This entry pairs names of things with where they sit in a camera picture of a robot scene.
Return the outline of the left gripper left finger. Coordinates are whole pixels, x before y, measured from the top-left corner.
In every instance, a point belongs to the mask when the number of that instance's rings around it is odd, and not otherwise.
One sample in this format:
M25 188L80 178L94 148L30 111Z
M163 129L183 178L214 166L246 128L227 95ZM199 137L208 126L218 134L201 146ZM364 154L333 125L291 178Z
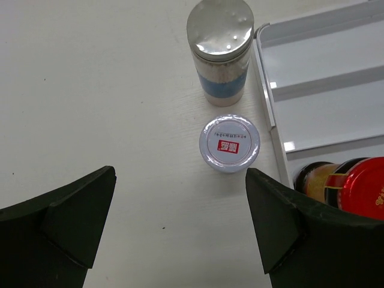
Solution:
M104 166L1 209L1 287L83 287L116 184Z

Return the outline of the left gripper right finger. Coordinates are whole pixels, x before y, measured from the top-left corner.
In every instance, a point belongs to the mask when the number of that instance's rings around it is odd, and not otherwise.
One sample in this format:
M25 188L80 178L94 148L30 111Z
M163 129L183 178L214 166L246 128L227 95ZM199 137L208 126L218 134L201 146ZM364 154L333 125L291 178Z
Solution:
M263 270L273 287L382 287L383 222L333 208L249 168Z

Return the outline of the red-lid sauce jar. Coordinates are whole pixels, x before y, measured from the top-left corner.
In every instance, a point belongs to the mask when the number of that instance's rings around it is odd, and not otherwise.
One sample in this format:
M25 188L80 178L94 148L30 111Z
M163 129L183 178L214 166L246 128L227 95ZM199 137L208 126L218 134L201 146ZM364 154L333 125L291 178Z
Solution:
M313 162L297 173L293 186L334 208L383 220L383 157Z

